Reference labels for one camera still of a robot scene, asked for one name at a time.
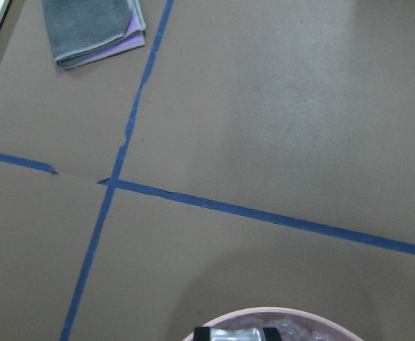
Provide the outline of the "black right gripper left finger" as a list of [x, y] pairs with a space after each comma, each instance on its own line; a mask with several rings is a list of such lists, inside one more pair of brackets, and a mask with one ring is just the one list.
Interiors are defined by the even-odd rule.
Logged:
[[211, 328], [207, 326], [194, 328], [193, 341], [211, 341]]

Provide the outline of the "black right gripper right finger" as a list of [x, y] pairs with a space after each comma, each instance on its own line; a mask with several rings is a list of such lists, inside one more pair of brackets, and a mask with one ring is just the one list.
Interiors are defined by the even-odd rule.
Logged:
[[277, 328], [265, 327], [262, 330], [266, 341], [282, 341], [281, 333]]

